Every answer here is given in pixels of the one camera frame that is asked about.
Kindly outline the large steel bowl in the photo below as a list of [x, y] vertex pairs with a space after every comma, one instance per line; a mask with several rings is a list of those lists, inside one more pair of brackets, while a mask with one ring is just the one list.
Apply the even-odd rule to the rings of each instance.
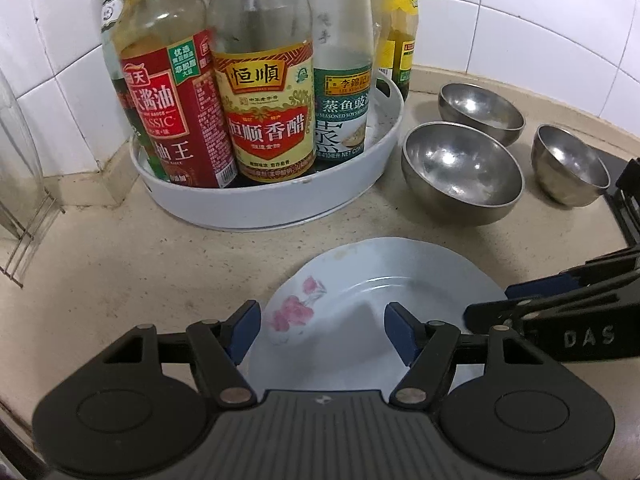
[[501, 220], [525, 190], [523, 171], [504, 146], [455, 122], [426, 122], [408, 132], [401, 170], [431, 216], [459, 226]]

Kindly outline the green yellow oil bottle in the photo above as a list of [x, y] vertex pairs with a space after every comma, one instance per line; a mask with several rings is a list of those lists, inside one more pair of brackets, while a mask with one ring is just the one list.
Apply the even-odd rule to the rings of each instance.
[[382, 19], [378, 70], [390, 78], [407, 99], [419, 25], [418, 0], [383, 0]]

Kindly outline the green label bottle behind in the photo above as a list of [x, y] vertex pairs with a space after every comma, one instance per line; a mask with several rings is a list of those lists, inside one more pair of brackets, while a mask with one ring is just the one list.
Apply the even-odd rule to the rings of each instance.
[[101, 0], [101, 39], [104, 63], [110, 75], [116, 96], [119, 99], [120, 106], [124, 110], [132, 132], [134, 133], [134, 137], [145, 152], [146, 161], [149, 163], [153, 174], [160, 179], [165, 179], [166, 174], [164, 168], [155, 153], [151, 139], [143, 127], [143, 122], [138, 114], [137, 107], [134, 105], [134, 99], [130, 96], [125, 76], [122, 72], [119, 54], [115, 49], [113, 41], [114, 27], [120, 18], [120, 14], [122, 14], [123, 8], [124, 0]]

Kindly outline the yellow label vinegar bottle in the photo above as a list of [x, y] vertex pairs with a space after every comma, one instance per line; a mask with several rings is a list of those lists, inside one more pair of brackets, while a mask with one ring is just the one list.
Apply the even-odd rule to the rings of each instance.
[[239, 170], [259, 183], [314, 163], [314, 69], [308, 0], [210, 0], [207, 21]]

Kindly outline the red label soy sauce bottle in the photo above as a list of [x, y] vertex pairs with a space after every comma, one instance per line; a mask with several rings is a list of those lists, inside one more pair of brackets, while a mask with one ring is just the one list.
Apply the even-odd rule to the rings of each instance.
[[238, 170], [204, 0], [124, 0], [113, 35], [130, 96], [169, 181], [228, 186]]

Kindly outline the purple neck fish sauce bottle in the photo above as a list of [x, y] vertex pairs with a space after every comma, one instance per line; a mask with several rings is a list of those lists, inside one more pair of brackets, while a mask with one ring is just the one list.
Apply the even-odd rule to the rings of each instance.
[[314, 46], [317, 158], [330, 165], [364, 150], [374, 57], [371, 0], [308, 0]]

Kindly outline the pink flower plate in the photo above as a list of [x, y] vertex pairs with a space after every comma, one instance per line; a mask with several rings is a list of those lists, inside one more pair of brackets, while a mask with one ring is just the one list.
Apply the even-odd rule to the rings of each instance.
[[248, 354], [254, 390], [378, 390], [388, 396], [406, 367], [384, 332], [386, 304], [421, 322], [462, 326], [469, 304], [503, 300], [467, 258], [435, 244], [377, 237], [313, 258], [262, 310]]

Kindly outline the white two-tier turntable rack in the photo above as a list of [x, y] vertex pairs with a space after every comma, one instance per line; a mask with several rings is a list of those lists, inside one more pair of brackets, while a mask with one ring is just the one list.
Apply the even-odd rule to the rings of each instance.
[[372, 188], [397, 145], [404, 106], [396, 84], [379, 74], [370, 92], [363, 153], [286, 182], [188, 188], [155, 177], [137, 140], [130, 141], [129, 156], [153, 202], [180, 220], [231, 232], [283, 229], [332, 214]]

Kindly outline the black gas stove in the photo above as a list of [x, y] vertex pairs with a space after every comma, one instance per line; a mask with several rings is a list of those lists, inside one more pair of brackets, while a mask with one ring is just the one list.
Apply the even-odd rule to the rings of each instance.
[[629, 247], [639, 245], [639, 159], [623, 160], [597, 150], [611, 177], [604, 198]]

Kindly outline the glass pot lid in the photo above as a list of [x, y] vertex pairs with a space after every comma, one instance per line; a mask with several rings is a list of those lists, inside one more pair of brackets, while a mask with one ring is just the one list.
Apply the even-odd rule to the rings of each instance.
[[0, 100], [1, 229], [17, 240], [32, 225], [46, 191], [34, 139], [4, 74]]

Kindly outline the small steel bowl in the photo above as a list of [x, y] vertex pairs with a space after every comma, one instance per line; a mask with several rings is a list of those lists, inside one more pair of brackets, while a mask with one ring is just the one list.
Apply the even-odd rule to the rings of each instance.
[[536, 181], [555, 202], [585, 207], [605, 193], [611, 177], [597, 152], [573, 133], [540, 125], [530, 152]]

